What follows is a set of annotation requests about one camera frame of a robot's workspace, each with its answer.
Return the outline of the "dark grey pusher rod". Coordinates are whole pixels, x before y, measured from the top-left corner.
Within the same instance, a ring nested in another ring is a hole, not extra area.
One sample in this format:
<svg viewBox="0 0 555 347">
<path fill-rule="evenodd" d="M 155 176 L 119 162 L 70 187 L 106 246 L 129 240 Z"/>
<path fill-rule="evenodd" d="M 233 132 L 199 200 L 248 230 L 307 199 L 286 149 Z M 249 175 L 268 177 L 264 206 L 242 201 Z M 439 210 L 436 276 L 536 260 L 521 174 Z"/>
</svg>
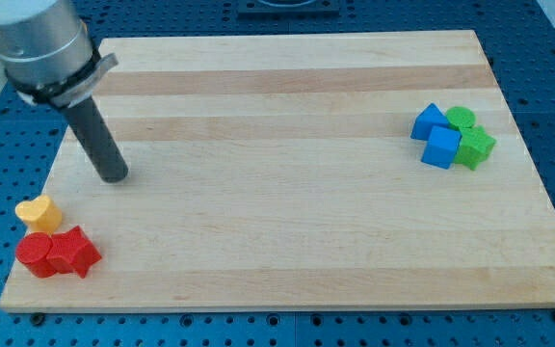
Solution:
<svg viewBox="0 0 555 347">
<path fill-rule="evenodd" d="M 128 166 L 93 99 L 89 97 L 61 113 L 101 180 L 106 183 L 124 180 Z"/>
</svg>

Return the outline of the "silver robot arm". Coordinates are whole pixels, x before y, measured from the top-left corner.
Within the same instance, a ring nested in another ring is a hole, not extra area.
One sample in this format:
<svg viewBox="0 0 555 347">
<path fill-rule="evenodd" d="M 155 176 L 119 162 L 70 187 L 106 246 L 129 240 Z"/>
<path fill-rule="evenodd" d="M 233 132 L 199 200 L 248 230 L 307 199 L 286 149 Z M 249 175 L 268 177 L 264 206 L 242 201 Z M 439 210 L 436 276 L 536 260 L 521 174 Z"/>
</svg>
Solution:
<svg viewBox="0 0 555 347">
<path fill-rule="evenodd" d="M 0 1 L 0 62 L 26 103 L 47 104 L 64 116 L 103 181 L 127 177 L 128 166 L 93 100 L 118 59 L 100 54 L 71 1 Z"/>
</svg>

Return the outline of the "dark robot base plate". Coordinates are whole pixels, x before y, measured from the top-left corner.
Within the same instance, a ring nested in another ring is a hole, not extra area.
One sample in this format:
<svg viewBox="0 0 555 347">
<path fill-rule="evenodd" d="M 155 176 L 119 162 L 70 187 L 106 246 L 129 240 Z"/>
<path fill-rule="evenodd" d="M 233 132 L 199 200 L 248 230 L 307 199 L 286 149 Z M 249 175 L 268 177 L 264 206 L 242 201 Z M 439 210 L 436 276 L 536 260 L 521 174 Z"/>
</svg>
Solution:
<svg viewBox="0 0 555 347">
<path fill-rule="evenodd" d="M 240 0 L 239 17 L 259 15 L 337 14 L 341 0 Z"/>
</svg>

